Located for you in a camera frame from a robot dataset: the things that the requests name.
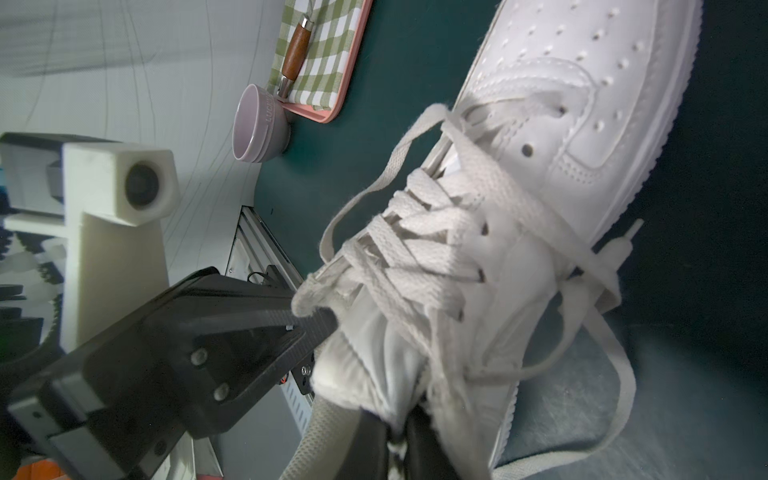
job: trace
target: white plastic part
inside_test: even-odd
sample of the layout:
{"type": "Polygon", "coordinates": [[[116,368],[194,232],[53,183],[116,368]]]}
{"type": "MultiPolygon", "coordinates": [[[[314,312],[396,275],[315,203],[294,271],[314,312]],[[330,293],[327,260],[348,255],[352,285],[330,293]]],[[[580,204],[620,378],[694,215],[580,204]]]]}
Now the white plastic part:
{"type": "Polygon", "coordinates": [[[41,242],[48,261],[53,262],[56,270],[62,273],[67,271],[67,239],[54,237],[41,242]]]}
{"type": "Polygon", "coordinates": [[[68,240],[61,348],[83,342],[168,288],[160,219],[179,204],[174,157],[138,144],[66,144],[63,149],[68,240]],[[145,207],[127,198],[128,171],[147,165],[157,197],[145,207]]]}

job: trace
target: shoe tongue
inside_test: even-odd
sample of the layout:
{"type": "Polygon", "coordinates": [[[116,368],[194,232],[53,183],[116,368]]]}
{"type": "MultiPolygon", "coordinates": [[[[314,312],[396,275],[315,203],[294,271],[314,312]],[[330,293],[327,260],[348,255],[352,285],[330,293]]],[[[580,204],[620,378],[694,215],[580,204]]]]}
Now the shoe tongue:
{"type": "Polygon", "coordinates": [[[399,433],[415,405],[425,358],[396,332],[365,287],[345,316],[351,321],[340,319],[316,362],[315,393],[374,413],[399,433]]]}

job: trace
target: dark green table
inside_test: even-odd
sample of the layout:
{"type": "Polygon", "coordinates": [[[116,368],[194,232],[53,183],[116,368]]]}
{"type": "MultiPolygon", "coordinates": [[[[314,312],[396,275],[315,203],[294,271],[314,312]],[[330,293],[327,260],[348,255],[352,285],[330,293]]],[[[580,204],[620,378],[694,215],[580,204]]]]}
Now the dark green table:
{"type": "MultiPolygon", "coordinates": [[[[328,220],[379,175],[424,107],[453,102],[495,4],[374,3],[340,116],[328,125],[299,119],[289,150],[258,180],[257,211],[302,274],[321,264],[328,220]]],[[[621,270],[624,304],[609,318],[637,373],[632,418],[604,454],[539,478],[768,478],[765,18],[765,2],[707,0],[676,127],[609,233],[646,220],[621,270]]],[[[393,188],[342,222],[337,246],[384,208],[436,138],[414,144],[393,188]]],[[[546,316],[533,350],[559,328],[546,316]]],[[[579,336],[567,361],[521,387],[506,459],[595,437],[607,423],[594,419],[613,408],[612,378],[579,336]]]]}

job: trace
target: cable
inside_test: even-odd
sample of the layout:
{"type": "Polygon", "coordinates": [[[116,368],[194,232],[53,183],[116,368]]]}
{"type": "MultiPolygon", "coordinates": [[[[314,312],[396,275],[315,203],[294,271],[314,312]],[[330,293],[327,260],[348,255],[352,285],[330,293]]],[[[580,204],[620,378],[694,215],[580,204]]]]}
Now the cable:
{"type": "Polygon", "coordinates": [[[272,280],[269,275],[266,275],[264,273],[261,273],[261,272],[251,272],[251,273],[248,273],[248,276],[246,277],[245,281],[250,282],[250,278],[253,275],[261,275],[262,277],[264,277],[265,280],[272,280]]]}

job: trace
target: pink tray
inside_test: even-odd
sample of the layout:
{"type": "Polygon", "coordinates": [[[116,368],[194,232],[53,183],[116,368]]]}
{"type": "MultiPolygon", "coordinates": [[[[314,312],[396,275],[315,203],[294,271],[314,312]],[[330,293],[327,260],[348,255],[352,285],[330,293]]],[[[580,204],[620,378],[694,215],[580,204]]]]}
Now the pink tray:
{"type": "Polygon", "coordinates": [[[327,124],[336,118],[336,116],[341,111],[342,104],[344,103],[346,89],[349,87],[349,79],[352,78],[352,70],[355,68],[357,51],[360,49],[362,33],[366,29],[366,21],[368,20],[368,14],[371,11],[372,3],[373,0],[363,0],[362,7],[360,9],[360,23],[357,26],[357,30],[355,31],[355,37],[352,39],[352,47],[349,50],[349,61],[346,64],[346,68],[344,68],[344,74],[341,77],[341,86],[339,87],[339,97],[336,99],[336,104],[333,105],[333,109],[315,110],[311,105],[292,104],[287,101],[283,102],[283,108],[321,124],[327,124]]]}

